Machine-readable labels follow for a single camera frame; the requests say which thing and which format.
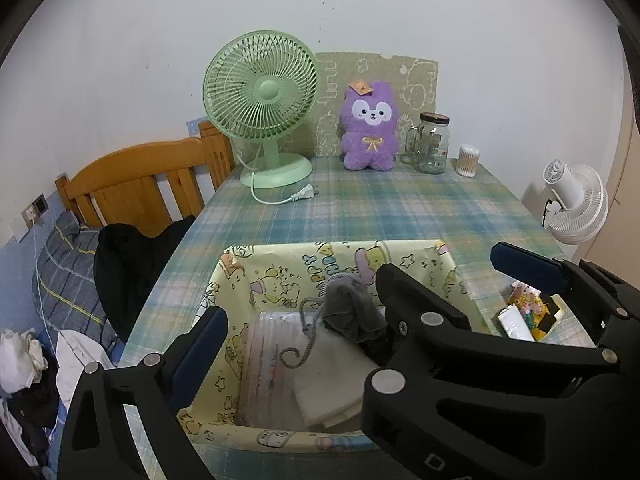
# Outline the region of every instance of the white towel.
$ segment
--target white towel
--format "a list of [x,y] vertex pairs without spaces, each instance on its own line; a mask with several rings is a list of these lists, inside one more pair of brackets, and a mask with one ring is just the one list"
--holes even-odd
[[56,386],[60,400],[67,410],[85,365],[96,361],[105,370],[115,368],[99,343],[75,330],[61,330],[58,333],[56,357],[58,358]]
[[308,426],[330,428],[362,410],[367,375],[378,366],[343,336],[318,326],[309,358],[294,374],[294,393]]

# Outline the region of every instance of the green desk fan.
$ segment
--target green desk fan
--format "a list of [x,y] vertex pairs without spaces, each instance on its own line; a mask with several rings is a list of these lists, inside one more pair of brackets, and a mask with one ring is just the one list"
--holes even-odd
[[317,93],[314,55],[289,34],[256,30],[216,54],[202,86],[209,119],[226,136],[261,142],[264,150],[240,182],[252,190],[280,187],[311,173],[304,156],[280,153],[277,139],[305,120]]

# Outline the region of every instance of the purple plush toy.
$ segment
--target purple plush toy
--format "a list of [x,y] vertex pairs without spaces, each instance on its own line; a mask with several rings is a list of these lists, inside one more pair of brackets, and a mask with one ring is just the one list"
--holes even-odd
[[398,108],[391,86],[384,81],[370,83],[373,92],[359,95],[350,86],[344,93],[340,120],[344,135],[340,147],[347,170],[363,170],[367,166],[389,171],[400,143],[396,139]]

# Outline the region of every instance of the drawstring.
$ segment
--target drawstring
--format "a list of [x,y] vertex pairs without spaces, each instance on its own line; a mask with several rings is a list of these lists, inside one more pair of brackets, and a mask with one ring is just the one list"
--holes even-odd
[[[327,283],[329,283],[334,278],[340,278],[342,276],[348,276],[352,280],[364,285],[364,282],[360,279],[360,277],[357,274],[351,274],[350,272],[336,272],[335,274],[332,274],[326,282],[322,283],[322,285],[319,288],[318,298],[305,298],[300,302],[300,323],[302,324],[302,333],[306,335],[308,341],[306,343],[305,352],[302,354],[302,357],[300,358],[300,361],[297,364],[291,365],[287,363],[284,360],[284,354],[286,354],[287,352],[293,352],[296,357],[300,357],[300,350],[298,350],[293,346],[290,346],[289,348],[285,348],[282,352],[280,352],[280,362],[282,362],[282,364],[285,365],[290,370],[300,368],[309,358],[309,354],[311,354],[311,350],[313,349],[314,344],[316,343],[316,335],[318,334],[318,319],[320,319],[320,315],[324,310],[324,302],[326,299],[324,295],[326,294]],[[315,303],[318,306],[318,310],[316,310],[316,313],[314,314],[314,317],[311,323],[308,323],[308,324],[305,322],[305,304],[306,303]]]

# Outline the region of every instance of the wall socket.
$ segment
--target wall socket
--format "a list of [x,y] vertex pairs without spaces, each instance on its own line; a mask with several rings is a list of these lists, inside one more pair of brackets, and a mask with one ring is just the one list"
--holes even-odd
[[44,195],[40,195],[36,200],[31,202],[22,212],[22,219],[27,225],[27,229],[31,229],[33,226],[32,218],[38,220],[48,209],[49,204],[47,204],[47,199],[44,198]]

